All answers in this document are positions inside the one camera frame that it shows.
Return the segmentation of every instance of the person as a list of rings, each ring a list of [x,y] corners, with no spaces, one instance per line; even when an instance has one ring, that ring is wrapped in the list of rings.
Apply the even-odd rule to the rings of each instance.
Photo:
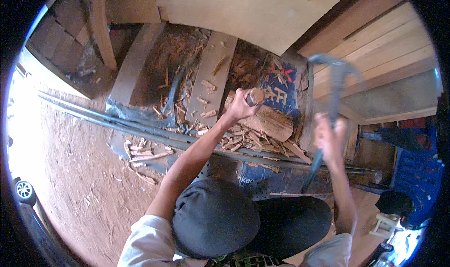
[[[217,123],[169,169],[146,214],[132,225],[118,266],[291,267],[282,259],[327,235],[332,216],[322,200],[300,196],[255,202],[248,191],[210,177],[204,167],[225,132],[258,111],[260,106],[245,101],[249,92],[238,89]],[[333,130],[320,113],[315,121],[315,145],[323,149],[333,185],[336,236],[309,250],[300,266],[347,266],[357,214],[342,157],[346,124],[337,120]],[[175,253],[181,259],[173,260]]]

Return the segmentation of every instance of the hammer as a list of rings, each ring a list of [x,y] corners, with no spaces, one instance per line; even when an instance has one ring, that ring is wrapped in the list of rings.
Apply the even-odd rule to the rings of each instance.
[[[327,55],[327,54],[316,54],[311,56],[308,59],[308,62],[311,64],[309,68],[312,68],[313,64],[328,64],[331,68],[330,74],[331,74],[331,97],[329,102],[329,117],[330,117],[330,124],[331,128],[334,129],[336,119],[339,115],[339,105],[341,104],[341,93],[342,89],[344,87],[344,81],[347,73],[355,74],[357,79],[360,81],[359,73],[357,70],[352,67],[349,63],[344,62],[342,60],[335,59],[334,57]],[[303,183],[303,186],[300,190],[302,194],[304,194],[307,190],[309,185],[311,184],[312,180],[314,179],[315,175],[317,174],[317,171],[319,170],[320,166],[322,165],[322,157],[323,157],[323,151],[321,149],[317,150],[315,152],[315,157],[312,162],[310,171],[308,173],[306,181]]]

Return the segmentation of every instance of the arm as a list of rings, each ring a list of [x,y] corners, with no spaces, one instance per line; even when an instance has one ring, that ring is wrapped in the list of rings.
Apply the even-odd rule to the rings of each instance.
[[[335,129],[331,129],[329,118],[321,113],[316,114],[315,143],[323,150],[323,160],[327,165],[334,193],[334,222],[336,234],[355,233],[358,214],[345,173],[342,147],[346,136],[346,123],[342,119],[336,121]]]
[[[168,221],[172,219],[176,199],[199,174],[225,132],[240,119],[253,116],[258,111],[260,105],[250,107],[245,101],[249,93],[250,90],[239,88],[227,112],[178,158],[162,180],[145,214],[160,216]]]

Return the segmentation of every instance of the white t-shirt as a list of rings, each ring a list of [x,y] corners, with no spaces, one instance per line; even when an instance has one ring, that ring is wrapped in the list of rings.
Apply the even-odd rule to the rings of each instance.
[[[155,215],[144,215],[131,226],[131,231],[117,266],[295,267],[273,257],[254,253],[246,254],[245,257],[231,254],[216,259],[185,258],[173,261],[175,244],[172,238],[172,227],[169,221]],[[308,251],[303,263],[310,267],[347,267],[351,249],[352,236],[339,234]]]

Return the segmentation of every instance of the hand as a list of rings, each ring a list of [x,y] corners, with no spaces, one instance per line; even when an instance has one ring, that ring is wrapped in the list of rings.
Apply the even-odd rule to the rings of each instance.
[[[344,163],[342,147],[346,138],[346,122],[338,118],[334,129],[331,129],[328,115],[317,113],[315,115],[316,128],[315,145],[323,150],[323,161],[328,167]]]
[[[234,100],[231,105],[228,107],[227,112],[225,113],[229,119],[234,122],[237,122],[241,119],[248,118],[254,116],[262,104],[256,106],[249,106],[245,99],[250,94],[251,89],[243,90],[239,88],[236,90],[236,95],[234,96]]]

